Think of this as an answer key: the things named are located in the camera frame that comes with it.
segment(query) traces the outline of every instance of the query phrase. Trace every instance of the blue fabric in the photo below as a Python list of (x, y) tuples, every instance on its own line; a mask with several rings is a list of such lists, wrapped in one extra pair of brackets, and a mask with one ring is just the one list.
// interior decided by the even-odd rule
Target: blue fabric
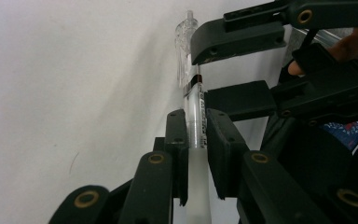
[(353, 151), (358, 144), (358, 121), (349, 124), (325, 123), (321, 128), (335, 136), (347, 149)]

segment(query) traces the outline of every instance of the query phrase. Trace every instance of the hand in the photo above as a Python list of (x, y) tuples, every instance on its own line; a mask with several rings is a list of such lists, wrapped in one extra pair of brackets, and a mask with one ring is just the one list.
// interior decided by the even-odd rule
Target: hand
[[(327, 51), (339, 63), (344, 63), (358, 57), (358, 28), (353, 28), (351, 35), (342, 38), (333, 47), (327, 49)], [(288, 72), (290, 75), (295, 76), (304, 74), (296, 61), (290, 63)]]

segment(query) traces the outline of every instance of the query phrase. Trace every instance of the metal screw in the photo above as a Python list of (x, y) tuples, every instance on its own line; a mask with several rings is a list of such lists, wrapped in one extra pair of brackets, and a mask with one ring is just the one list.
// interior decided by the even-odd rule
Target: metal screw
[(210, 53), (211, 55), (216, 55), (216, 54), (217, 54), (217, 49), (216, 49), (216, 48), (212, 48), (212, 49), (209, 50), (209, 53)]
[(318, 121), (316, 121), (316, 120), (311, 120), (310, 122), (308, 122), (308, 125), (310, 126), (310, 127), (314, 127), (314, 126), (316, 126), (318, 124)]
[(185, 140), (183, 140), (183, 138), (175, 138), (175, 139), (173, 139), (173, 142), (175, 144), (183, 144), (185, 142)]
[(292, 111), (290, 111), (290, 110), (284, 110), (284, 111), (281, 113), (281, 115), (282, 115), (283, 117), (289, 117), (291, 114), (292, 114)]

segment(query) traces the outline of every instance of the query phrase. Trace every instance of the white wall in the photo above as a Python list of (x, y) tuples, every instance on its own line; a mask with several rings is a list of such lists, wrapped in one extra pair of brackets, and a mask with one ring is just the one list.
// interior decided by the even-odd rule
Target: white wall
[[(0, 0), (0, 224), (47, 223), (73, 190), (131, 179), (182, 105), (173, 39), (186, 11), (202, 24), (261, 3)], [(205, 86), (272, 85), (282, 53), (203, 65)], [(250, 148), (265, 122), (239, 124)], [(213, 202), (214, 223), (237, 223), (234, 203)]]

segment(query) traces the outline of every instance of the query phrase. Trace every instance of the clear plastic pen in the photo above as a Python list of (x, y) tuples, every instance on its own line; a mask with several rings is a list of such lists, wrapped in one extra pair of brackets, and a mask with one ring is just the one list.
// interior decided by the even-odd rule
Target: clear plastic pen
[(184, 109), (189, 137), (188, 224), (210, 224), (208, 156), (204, 91), (200, 67), (191, 64), (190, 40), (198, 28), (193, 12), (176, 27), (175, 46), (178, 58), (179, 87), (184, 93)]

